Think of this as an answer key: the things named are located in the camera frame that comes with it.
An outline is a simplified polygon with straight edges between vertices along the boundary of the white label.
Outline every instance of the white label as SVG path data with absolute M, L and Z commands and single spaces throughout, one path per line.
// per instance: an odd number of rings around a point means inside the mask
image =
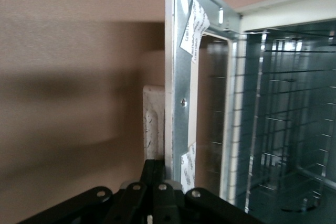
M 189 147 L 186 154 L 181 156 L 181 184 L 186 193 L 195 187 L 196 143 Z
M 202 34 L 209 25 L 210 22 L 203 7 L 197 0 L 193 0 L 190 17 L 180 47 L 192 55 L 191 60 L 194 63 L 198 58 Z

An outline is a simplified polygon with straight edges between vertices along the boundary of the metal frame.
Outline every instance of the metal frame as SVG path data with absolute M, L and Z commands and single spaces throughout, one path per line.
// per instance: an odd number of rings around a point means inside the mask
M 228 39 L 232 49 L 230 71 L 228 71 L 228 102 L 226 127 L 231 127 L 234 105 L 234 73 L 237 43 L 239 40 L 240 16 L 222 0 L 197 0 L 208 15 L 210 26 L 206 33 Z M 188 130 L 190 125 L 191 55 L 180 48 L 180 43 L 190 16 L 192 0 L 165 0 L 165 165 L 166 176 L 181 179 L 181 155 L 188 151 Z

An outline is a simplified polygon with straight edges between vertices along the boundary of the metal grill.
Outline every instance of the metal grill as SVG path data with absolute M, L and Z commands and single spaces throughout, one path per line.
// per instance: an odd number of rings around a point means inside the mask
M 271 222 L 279 209 L 320 203 L 334 138 L 336 52 L 319 33 L 271 29 L 260 41 L 258 73 L 245 75 L 256 85 L 255 103 L 244 107 L 254 108 L 245 209 Z

